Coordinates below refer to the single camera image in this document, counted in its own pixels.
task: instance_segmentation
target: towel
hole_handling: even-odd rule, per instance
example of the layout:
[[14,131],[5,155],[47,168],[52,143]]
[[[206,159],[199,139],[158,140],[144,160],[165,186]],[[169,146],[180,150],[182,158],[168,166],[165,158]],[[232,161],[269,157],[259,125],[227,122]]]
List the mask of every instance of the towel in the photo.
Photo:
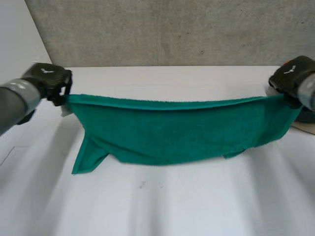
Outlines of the towel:
[[282,95],[161,102],[74,94],[66,104],[85,129],[73,174],[93,171],[108,154],[145,165],[233,157],[280,139],[300,112]]

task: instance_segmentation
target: gray wall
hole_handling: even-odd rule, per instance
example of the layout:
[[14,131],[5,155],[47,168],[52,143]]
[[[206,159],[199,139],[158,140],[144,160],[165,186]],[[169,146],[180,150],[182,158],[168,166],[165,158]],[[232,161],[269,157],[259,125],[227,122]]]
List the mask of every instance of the gray wall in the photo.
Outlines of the gray wall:
[[26,0],[62,66],[277,65],[315,59],[314,0]]

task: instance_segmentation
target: white tabletop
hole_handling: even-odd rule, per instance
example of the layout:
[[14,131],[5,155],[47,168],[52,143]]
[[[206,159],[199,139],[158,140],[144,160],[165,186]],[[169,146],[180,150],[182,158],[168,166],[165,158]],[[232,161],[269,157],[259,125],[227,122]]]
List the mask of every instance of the white tabletop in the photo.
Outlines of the white tabletop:
[[[264,95],[277,69],[72,68],[72,93],[168,101]],[[71,174],[84,136],[72,114],[43,101],[0,166],[4,236],[315,235],[315,136],[281,140],[231,158],[153,167],[109,155]]]

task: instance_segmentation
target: gray robot arm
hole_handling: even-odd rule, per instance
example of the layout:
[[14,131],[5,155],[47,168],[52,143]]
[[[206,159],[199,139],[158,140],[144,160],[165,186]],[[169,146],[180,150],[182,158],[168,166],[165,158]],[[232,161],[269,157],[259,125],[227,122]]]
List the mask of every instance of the gray robot arm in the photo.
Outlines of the gray robot arm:
[[70,70],[47,63],[35,63],[20,79],[0,85],[0,136],[16,124],[28,122],[43,98],[55,106],[63,105],[71,86]]

